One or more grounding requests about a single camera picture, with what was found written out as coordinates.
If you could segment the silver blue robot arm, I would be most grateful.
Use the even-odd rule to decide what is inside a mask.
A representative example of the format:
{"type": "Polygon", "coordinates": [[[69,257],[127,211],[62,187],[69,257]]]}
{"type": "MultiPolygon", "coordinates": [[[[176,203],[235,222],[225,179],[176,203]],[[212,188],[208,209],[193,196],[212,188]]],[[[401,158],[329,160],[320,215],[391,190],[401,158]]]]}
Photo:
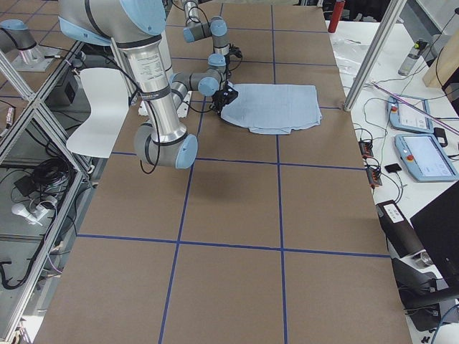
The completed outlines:
{"type": "Polygon", "coordinates": [[[185,41],[192,43],[211,38],[213,53],[222,55],[226,65],[230,64],[231,56],[236,56],[241,62],[242,52],[239,47],[230,43],[226,21],[220,16],[208,19],[205,12],[199,7],[203,3],[205,1],[181,1],[181,9],[185,18],[185,28],[183,29],[185,41]]]}
{"type": "Polygon", "coordinates": [[[60,1],[59,21],[64,35],[99,46],[115,43],[128,59],[132,82],[145,102],[149,119],[135,136],[140,161],[154,167],[191,167],[198,141],[181,123],[177,110],[190,91],[212,98],[211,109],[221,113],[238,93],[230,86],[230,56],[240,50],[230,44],[227,24],[220,16],[199,19],[199,1],[183,1],[186,42],[212,38],[213,53],[205,72],[168,75],[160,43],[166,28],[162,1],[60,1]]]}

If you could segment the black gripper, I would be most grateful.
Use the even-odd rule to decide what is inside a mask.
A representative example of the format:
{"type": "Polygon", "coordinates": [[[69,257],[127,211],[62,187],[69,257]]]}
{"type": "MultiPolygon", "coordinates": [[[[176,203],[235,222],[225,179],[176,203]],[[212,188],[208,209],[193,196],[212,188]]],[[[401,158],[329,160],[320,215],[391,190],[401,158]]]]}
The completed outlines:
{"type": "Polygon", "coordinates": [[[231,59],[232,56],[236,56],[236,58],[238,58],[239,60],[241,60],[243,58],[241,49],[239,47],[233,45],[233,44],[231,44],[229,46],[229,51],[225,55],[225,59],[226,59],[226,63],[227,64],[230,63],[230,59],[231,59]]]}
{"type": "Polygon", "coordinates": [[[226,105],[237,99],[239,92],[230,84],[225,84],[221,90],[216,91],[212,96],[210,109],[221,113],[226,105]]]}

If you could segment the third grey blue robot arm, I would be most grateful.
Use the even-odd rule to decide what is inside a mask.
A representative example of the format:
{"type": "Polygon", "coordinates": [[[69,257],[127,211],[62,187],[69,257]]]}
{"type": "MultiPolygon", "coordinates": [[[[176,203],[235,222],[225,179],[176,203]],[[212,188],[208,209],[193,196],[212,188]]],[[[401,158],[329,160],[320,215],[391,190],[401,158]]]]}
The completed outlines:
{"type": "Polygon", "coordinates": [[[39,45],[23,21],[7,19],[1,22],[1,51],[7,54],[14,50],[19,56],[12,65],[21,72],[45,72],[61,52],[59,48],[39,45]]]}

